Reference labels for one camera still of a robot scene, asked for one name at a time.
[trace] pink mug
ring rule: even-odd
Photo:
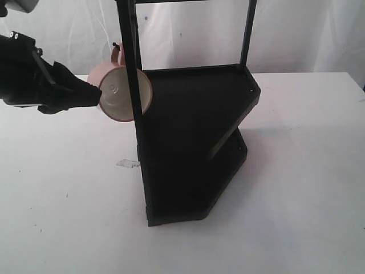
[[[142,71],[137,70],[137,76],[142,113],[145,113],[151,105],[152,85]],[[97,65],[89,73],[87,82],[101,89],[100,107],[107,116],[118,122],[134,120],[127,67],[121,43],[114,44],[111,62]]]

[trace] white wall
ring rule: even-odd
[[[138,5],[146,69],[236,63],[248,0]],[[347,71],[365,84],[365,1],[258,0],[249,53],[252,72]],[[10,11],[0,33],[32,36],[48,61],[87,74],[120,40],[114,0],[40,0]]]

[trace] black rack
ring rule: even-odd
[[[261,93],[246,67],[256,9],[256,0],[249,0],[240,62],[145,70],[153,100],[142,115],[135,5],[156,2],[183,1],[116,0],[149,226],[201,220],[208,215],[246,160],[247,147],[238,125]]]

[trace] robotic arm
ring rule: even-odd
[[[7,7],[31,12],[38,0],[0,0],[0,17]],[[13,31],[0,35],[0,99],[17,107],[38,106],[44,114],[73,107],[97,106],[102,92],[78,79],[64,65],[48,64],[35,40]]]

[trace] shelf base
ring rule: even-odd
[[[216,156],[208,162],[175,165],[147,163],[149,185],[147,208],[149,226],[207,217],[218,198],[240,169],[248,149],[236,129]]]

